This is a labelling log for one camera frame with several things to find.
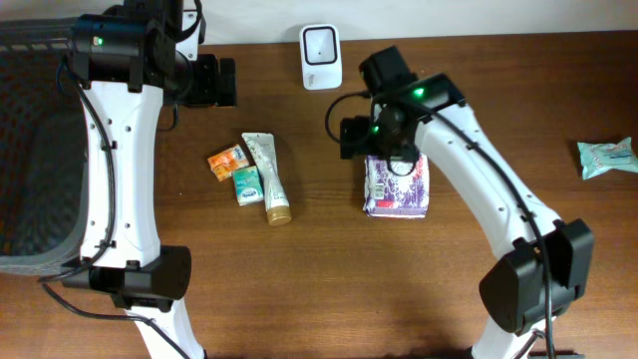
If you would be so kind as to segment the orange tissue pack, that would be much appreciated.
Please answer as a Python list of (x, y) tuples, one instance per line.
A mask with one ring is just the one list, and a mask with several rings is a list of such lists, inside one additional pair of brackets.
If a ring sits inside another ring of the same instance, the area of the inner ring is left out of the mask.
[(228, 180), (235, 171), (249, 166), (249, 160), (240, 145), (209, 157), (207, 163), (218, 181)]

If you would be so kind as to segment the mint green wipes pack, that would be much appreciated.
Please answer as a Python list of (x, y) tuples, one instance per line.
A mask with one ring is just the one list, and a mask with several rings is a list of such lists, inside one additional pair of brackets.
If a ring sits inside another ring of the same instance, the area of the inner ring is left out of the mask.
[(582, 166), (582, 179), (589, 180), (616, 170), (637, 173), (637, 156), (632, 150), (632, 138), (623, 139), (618, 144), (577, 144)]

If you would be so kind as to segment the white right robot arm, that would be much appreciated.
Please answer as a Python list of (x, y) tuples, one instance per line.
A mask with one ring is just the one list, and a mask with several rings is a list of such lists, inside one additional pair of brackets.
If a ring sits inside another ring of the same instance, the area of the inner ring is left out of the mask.
[(585, 293), (591, 229), (581, 219), (563, 221), (524, 184), (446, 74), (419, 78), (395, 46), (370, 55), (358, 71), (370, 111), (341, 122), (341, 157), (413, 164), (426, 156), (473, 213), (496, 258), (478, 285), (488, 318), (467, 357), (529, 358), (539, 339), (544, 357), (562, 357), (554, 321)]

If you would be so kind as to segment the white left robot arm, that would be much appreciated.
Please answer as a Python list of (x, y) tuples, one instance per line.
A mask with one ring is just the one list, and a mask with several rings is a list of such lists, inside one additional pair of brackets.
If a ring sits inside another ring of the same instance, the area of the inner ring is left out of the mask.
[(126, 1), (80, 16), (63, 67), (86, 119), (88, 209), (78, 255), (57, 280), (110, 296), (155, 358), (202, 358), (185, 306), (188, 248), (161, 243), (155, 141), (164, 106), (232, 107), (235, 65), (199, 55), (200, 5)]

